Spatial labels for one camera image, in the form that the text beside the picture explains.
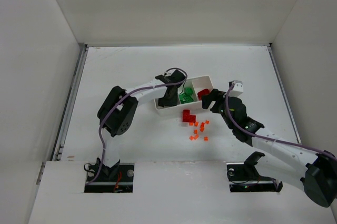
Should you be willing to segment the green lego plate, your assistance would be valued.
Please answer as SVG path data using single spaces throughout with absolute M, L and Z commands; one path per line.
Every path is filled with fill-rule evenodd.
M 194 102 L 193 97 L 191 95 L 187 95 L 186 93 L 180 94 L 179 100 L 181 104 Z

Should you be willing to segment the green lego brick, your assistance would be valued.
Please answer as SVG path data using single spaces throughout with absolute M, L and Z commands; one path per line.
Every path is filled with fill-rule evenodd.
M 185 87 L 184 88 L 184 94 L 188 95 L 188 96 L 192 96 L 193 95 L 193 89 L 191 87 Z

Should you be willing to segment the white three-compartment container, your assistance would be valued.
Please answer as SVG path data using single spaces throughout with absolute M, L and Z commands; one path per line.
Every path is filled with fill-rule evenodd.
M 181 103 L 180 95 L 185 93 L 186 88 L 191 88 L 193 93 L 191 98 L 192 102 Z M 186 80 L 186 83 L 181 85 L 177 90 L 177 105 L 161 107 L 158 106 L 158 99 L 154 101 L 155 110 L 160 116 L 165 115 L 182 115 L 183 110 L 199 110 L 202 109 L 202 101 L 198 97 L 198 93 L 208 89 L 210 92 L 213 90 L 213 84 L 209 76 L 199 76 Z

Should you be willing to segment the red rounded lego brick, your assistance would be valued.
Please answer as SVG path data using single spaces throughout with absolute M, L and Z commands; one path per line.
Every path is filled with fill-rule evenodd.
M 197 98 L 198 98 L 198 100 L 202 100 L 202 97 L 203 96 L 205 96 L 205 95 L 209 95 L 209 93 L 210 93 L 210 90 L 209 89 L 203 89 L 203 90 L 201 90 L 201 91 L 199 91 L 198 93 L 197 93 Z

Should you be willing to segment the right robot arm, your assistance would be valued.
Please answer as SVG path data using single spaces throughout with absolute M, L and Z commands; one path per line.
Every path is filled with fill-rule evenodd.
M 336 199 L 336 157 L 298 143 L 282 140 L 262 123 L 249 117 L 242 100 L 227 92 L 213 89 L 202 96 L 202 108 L 219 114 L 237 140 L 256 148 L 243 163 L 245 178 L 227 171 L 232 183 L 249 182 L 257 177 L 286 182 L 300 190 L 314 203 L 328 208 Z

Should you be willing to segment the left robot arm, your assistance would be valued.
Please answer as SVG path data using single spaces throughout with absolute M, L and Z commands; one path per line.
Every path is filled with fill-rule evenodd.
M 157 100 L 161 108 L 178 104 L 178 88 L 187 80 L 187 73 L 177 67 L 170 68 L 164 74 L 157 75 L 151 81 L 138 87 L 124 89 L 115 86 L 100 107 L 97 117 L 100 121 L 98 135 L 102 142 L 102 157 L 97 159 L 96 174 L 112 177 L 117 172 L 118 164 L 108 164 L 106 142 L 103 130 L 111 137 L 124 134 L 131 126 L 138 106 Z

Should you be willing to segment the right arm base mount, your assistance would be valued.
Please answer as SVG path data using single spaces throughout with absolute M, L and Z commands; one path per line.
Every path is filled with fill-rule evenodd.
M 264 153 L 253 152 L 244 162 L 226 163 L 226 175 L 231 193 L 281 192 L 282 181 L 262 176 L 256 169 L 258 161 L 264 156 Z

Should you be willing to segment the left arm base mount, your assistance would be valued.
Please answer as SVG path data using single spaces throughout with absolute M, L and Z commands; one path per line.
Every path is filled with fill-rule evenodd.
M 95 163 L 84 164 L 87 173 L 85 193 L 132 193 L 135 163 L 118 161 L 108 167 L 101 164 L 99 158 Z

